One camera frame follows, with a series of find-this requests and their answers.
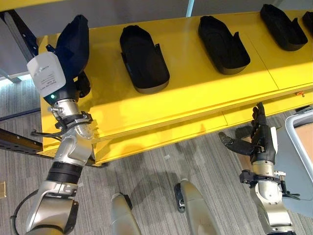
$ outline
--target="yellow table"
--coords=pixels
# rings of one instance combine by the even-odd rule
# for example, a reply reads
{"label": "yellow table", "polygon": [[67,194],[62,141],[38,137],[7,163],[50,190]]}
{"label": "yellow table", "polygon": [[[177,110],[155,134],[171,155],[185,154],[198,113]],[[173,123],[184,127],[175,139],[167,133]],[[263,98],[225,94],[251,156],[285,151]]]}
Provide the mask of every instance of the yellow table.
{"label": "yellow table", "polygon": [[[292,19],[304,13],[287,12]],[[309,42],[288,52],[272,39],[259,13],[214,17],[232,33],[239,31],[251,63],[239,74],[220,74],[197,34],[200,17],[136,23],[160,43],[170,72],[168,87],[152,95],[135,91],[120,55],[119,37],[129,24],[90,29],[91,92],[79,106],[94,118],[97,164],[248,121],[258,101],[272,107],[268,114],[312,103],[312,37],[301,20]],[[56,39],[41,39],[40,52]],[[297,91],[307,92],[301,97]],[[43,131],[56,132],[47,107],[42,100]],[[45,138],[43,154],[53,156],[57,147]]]}

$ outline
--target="gray bin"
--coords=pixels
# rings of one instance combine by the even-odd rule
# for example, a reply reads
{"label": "gray bin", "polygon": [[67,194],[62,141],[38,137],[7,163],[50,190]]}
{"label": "gray bin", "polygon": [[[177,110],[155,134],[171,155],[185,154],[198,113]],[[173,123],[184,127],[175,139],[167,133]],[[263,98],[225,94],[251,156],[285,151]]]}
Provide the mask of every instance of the gray bin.
{"label": "gray bin", "polygon": [[313,123],[313,110],[288,117],[285,127],[277,130],[275,169],[286,172],[287,190],[301,194],[300,201],[283,198],[286,208],[313,218],[313,164],[295,131],[309,123]]}

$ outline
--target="black plastic tray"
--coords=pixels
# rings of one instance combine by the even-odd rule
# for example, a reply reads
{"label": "black plastic tray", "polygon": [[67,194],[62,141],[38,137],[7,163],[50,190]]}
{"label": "black plastic tray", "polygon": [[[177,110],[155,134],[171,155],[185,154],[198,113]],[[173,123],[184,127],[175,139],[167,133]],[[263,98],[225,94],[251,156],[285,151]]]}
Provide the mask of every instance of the black plastic tray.
{"label": "black plastic tray", "polygon": [[302,17],[303,23],[313,35],[313,12],[307,11]]}
{"label": "black plastic tray", "polygon": [[120,37],[122,57],[135,89],[144,94],[156,93],[167,86],[170,74],[160,45],[138,25],[123,29]]}
{"label": "black plastic tray", "polygon": [[239,33],[232,36],[227,26],[213,16],[201,17],[198,33],[219,72],[236,74],[250,63]]}
{"label": "black plastic tray", "polygon": [[302,31],[298,19],[291,21],[288,16],[277,7],[264,4],[261,17],[278,45],[288,51],[299,50],[308,42]]}

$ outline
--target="silver robot arm segment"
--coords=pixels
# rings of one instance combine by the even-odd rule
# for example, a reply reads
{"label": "silver robot arm segment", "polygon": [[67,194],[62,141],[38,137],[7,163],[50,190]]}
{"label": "silver robot arm segment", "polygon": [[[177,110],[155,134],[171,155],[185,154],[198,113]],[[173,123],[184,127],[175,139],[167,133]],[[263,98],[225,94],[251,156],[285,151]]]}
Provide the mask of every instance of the silver robot arm segment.
{"label": "silver robot arm segment", "polygon": [[55,117],[66,120],[67,128],[47,179],[42,182],[29,213],[27,235],[68,234],[74,228],[78,202],[74,201],[81,171],[92,154],[92,130],[88,116],[71,99],[51,107]]}

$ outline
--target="robotic hand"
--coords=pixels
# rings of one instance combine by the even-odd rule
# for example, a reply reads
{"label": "robotic hand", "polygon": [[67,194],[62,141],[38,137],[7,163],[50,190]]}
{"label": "robotic hand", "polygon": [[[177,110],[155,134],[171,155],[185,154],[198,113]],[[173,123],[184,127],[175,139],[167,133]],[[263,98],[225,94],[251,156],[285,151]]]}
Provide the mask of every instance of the robotic hand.
{"label": "robotic hand", "polygon": [[243,170],[240,182],[250,185],[250,194],[257,205],[264,232],[271,235],[295,235],[282,197],[299,200],[300,195],[286,190],[286,173],[274,170],[277,152],[276,128],[267,125],[262,103],[253,108],[252,116],[251,143],[233,139],[223,132],[219,133],[219,137],[231,151],[250,156],[253,172]]}
{"label": "robotic hand", "polygon": [[[50,104],[49,110],[58,121],[56,127],[61,129],[54,134],[32,133],[58,139],[61,144],[29,212],[27,235],[68,234],[76,223],[78,202],[73,197],[82,169],[93,153],[92,118],[90,114],[81,112],[77,105],[78,98],[90,91],[83,71],[89,58],[87,22],[84,16],[76,16],[61,33],[56,48],[48,45],[49,52],[35,56],[27,64],[37,90]],[[12,218],[16,234],[18,209]]]}

